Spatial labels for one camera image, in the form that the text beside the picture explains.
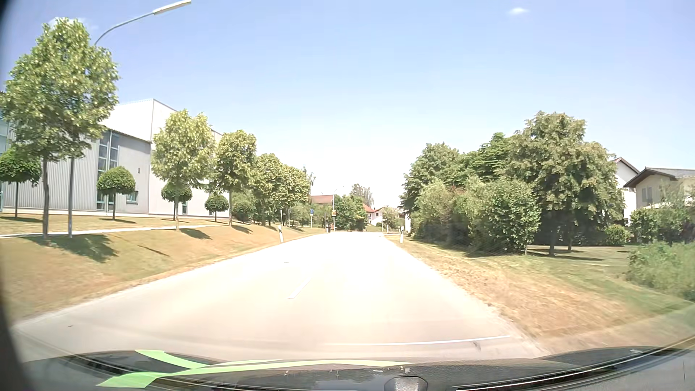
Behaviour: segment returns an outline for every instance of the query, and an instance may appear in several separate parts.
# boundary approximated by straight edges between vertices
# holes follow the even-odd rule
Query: grass embankment
[[[20,214],[17,219],[11,213],[0,214],[0,234],[19,234],[29,232],[41,232],[40,214]],[[224,225],[227,220],[214,218],[188,218],[180,216],[179,222],[184,225]],[[169,227],[176,223],[171,217],[116,217],[111,220],[109,216],[73,216],[72,229],[75,231],[109,230],[113,228],[137,228],[137,227]],[[52,214],[49,217],[50,232],[67,231],[67,215]]]
[[[414,257],[498,308],[553,352],[606,346],[665,345],[695,334],[695,306],[625,280],[629,247],[575,247],[549,257],[481,255],[398,243]]]
[[[321,233],[285,228],[285,240]],[[116,292],[279,243],[277,230],[235,223],[109,234],[0,239],[3,299],[12,320]]]

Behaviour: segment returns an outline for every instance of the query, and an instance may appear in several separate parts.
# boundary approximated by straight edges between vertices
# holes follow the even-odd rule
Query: sidewalk
[[[204,225],[181,225],[179,228],[202,228],[202,227],[220,227],[219,224],[204,224]],[[85,234],[106,234],[111,232],[130,232],[130,231],[150,231],[150,230],[175,230],[175,225],[167,225],[165,227],[139,227],[139,228],[111,228],[107,230],[86,230],[86,231],[72,231],[73,235],[85,235]],[[0,239],[6,239],[11,237],[36,237],[41,236],[41,232],[23,232],[19,234],[0,234]],[[67,231],[62,232],[49,232],[48,235],[67,235]]]

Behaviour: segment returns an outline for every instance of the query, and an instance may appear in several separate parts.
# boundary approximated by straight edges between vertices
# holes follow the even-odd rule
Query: blue sky
[[[170,2],[15,1],[3,78],[54,17],[96,38]],[[474,150],[538,110],[584,118],[587,140],[638,168],[695,168],[694,14],[690,0],[193,0],[100,44],[121,102],[203,111],[306,165],[314,193],[359,182],[381,206],[425,143]]]

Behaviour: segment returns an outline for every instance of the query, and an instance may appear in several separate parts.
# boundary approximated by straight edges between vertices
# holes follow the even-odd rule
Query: road
[[[379,233],[266,248],[13,328],[22,360],[160,349],[222,360],[528,358],[543,351]]]

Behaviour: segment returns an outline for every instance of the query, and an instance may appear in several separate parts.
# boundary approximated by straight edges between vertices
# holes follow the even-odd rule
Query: dry grass
[[[29,232],[41,232],[42,215],[40,214],[20,214],[15,220],[15,215],[11,213],[0,213],[0,234],[19,234]],[[179,217],[181,226],[183,225],[212,225],[215,224],[213,218],[188,218]],[[226,219],[218,218],[217,224],[226,224]],[[106,216],[73,216],[72,229],[75,231],[85,230],[107,230],[113,228],[136,228],[136,227],[168,227],[175,222],[171,217],[116,217],[111,220],[111,215]],[[50,232],[67,231],[67,215],[52,214],[49,216]]]
[[[663,345],[695,334],[693,303],[623,279],[627,248],[576,248],[548,257],[535,246],[529,256],[490,256],[389,239],[554,352]]]
[[[286,228],[285,240],[321,233]],[[278,244],[259,225],[0,239],[3,299],[12,320]]]

